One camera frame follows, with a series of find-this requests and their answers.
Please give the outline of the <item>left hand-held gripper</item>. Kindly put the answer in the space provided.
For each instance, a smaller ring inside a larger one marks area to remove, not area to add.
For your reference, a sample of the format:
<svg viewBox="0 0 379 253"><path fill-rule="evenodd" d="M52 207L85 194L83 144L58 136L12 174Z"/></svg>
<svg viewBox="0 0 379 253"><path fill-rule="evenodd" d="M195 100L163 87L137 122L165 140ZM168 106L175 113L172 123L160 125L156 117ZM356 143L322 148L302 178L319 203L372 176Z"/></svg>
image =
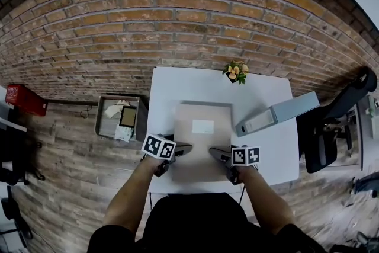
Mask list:
<svg viewBox="0 0 379 253"><path fill-rule="evenodd" d="M161 161L156 168L154 175L162 176L171 164L176 162L180 156L190 153L193 145L184 142L174 141L173 134L153 135L148 133L142 144L142 152Z"/></svg>

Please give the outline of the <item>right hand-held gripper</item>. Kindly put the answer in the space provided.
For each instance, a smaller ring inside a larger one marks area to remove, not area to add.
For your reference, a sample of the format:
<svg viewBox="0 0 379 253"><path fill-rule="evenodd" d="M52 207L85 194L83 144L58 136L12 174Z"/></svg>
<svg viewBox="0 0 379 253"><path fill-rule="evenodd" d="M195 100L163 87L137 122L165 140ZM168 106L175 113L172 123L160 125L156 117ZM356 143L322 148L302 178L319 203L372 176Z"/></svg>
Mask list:
<svg viewBox="0 0 379 253"><path fill-rule="evenodd" d="M248 147L247 145L231 145L230 149L221 147L211 147L209 153L214 158L226 162L227 179L233 184L241 183L237 167L250 166L258 170L259 164L259 147Z"/></svg>

